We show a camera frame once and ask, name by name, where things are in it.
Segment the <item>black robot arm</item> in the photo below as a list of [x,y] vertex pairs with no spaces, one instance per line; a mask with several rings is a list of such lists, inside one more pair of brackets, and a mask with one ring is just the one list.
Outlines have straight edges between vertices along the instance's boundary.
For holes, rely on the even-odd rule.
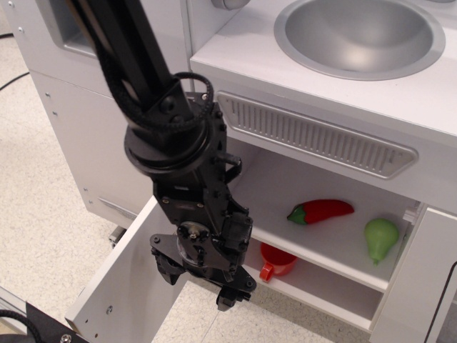
[[250,299],[256,282],[243,262],[253,222],[229,189],[242,161],[226,150],[211,82],[169,71],[139,1],[68,5],[127,121],[126,155],[176,226],[150,239],[159,273],[169,284],[189,273],[217,285],[221,311]]

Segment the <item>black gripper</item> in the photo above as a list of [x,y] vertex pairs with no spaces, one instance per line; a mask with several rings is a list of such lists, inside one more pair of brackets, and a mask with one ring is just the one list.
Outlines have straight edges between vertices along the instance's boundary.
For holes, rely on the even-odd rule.
[[226,125],[211,99],[168,95],[159,111],[169,127],[157,130],[153,141],[168,146],[156,149],[149,174],[176,233],[153,235],[151,253],[170,285],[188,272],[220,286],[216,304],[226,312],[249,301],[256,287],[242,267],[252,220],[229,189],[241,173],[241,158],[227,152]]

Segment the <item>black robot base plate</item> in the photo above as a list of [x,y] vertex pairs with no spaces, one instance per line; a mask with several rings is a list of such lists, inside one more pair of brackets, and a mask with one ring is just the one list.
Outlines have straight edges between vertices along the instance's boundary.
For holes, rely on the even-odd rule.
[[26,327],[24,334],[1,334],[1,342],[87,342],[80,334],[28,302],[25,302],[24,311],[1,309],[1,318],[12,319]]

